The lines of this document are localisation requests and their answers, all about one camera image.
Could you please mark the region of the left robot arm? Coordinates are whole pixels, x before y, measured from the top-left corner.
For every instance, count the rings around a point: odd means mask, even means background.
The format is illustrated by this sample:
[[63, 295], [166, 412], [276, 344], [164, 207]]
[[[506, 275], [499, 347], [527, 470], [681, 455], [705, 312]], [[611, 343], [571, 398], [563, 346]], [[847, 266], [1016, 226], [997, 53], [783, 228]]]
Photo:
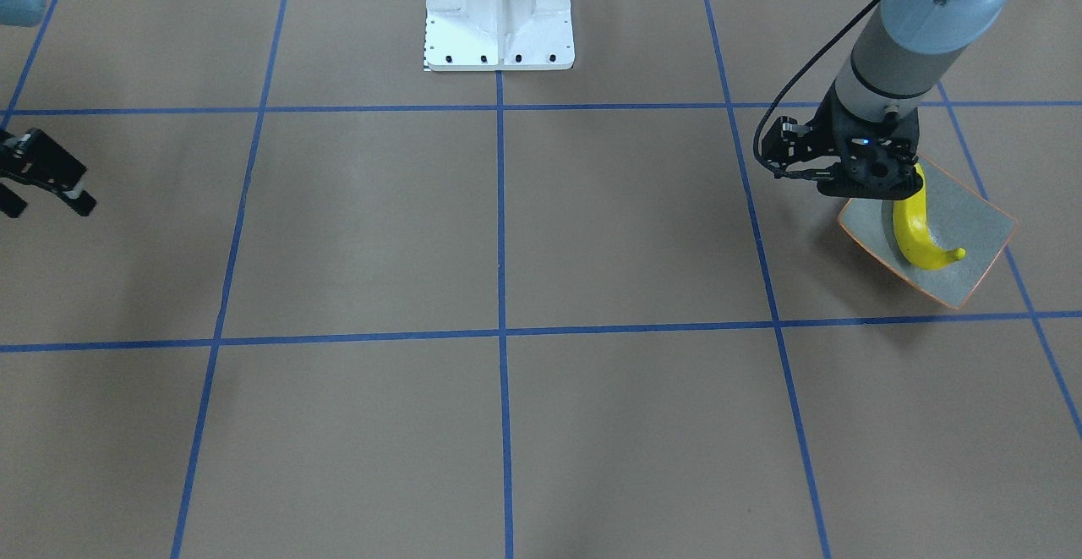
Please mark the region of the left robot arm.
[[871, 0], [849, 56], [807, 123], [762, 116], [753, 154], [775, 178], [841, 198], [907, 200], [923, 189], [918, 107], [1008, 0]]

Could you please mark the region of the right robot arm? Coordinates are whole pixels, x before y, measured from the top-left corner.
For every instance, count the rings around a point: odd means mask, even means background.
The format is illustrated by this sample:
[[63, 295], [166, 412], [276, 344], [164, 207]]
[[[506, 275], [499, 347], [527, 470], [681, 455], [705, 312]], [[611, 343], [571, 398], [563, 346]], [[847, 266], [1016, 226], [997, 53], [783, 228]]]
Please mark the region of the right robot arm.
[[[32, 27], [47, 16], [47, 0], [1, 0], [3, 26]], [[79, 216], [97, 201], [85, 192], [85, 165], [40, 129], [24, 134], [1, 131], [1, 178], [47, 190]]]

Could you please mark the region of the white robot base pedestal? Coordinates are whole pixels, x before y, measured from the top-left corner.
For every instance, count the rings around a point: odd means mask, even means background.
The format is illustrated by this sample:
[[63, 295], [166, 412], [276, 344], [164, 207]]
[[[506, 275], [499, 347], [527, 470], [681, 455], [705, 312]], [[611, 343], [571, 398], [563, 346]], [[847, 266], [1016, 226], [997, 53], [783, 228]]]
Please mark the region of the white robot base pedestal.
[[576, 62], [571, 0], [425, 0], [423, 69], [560, 71]]

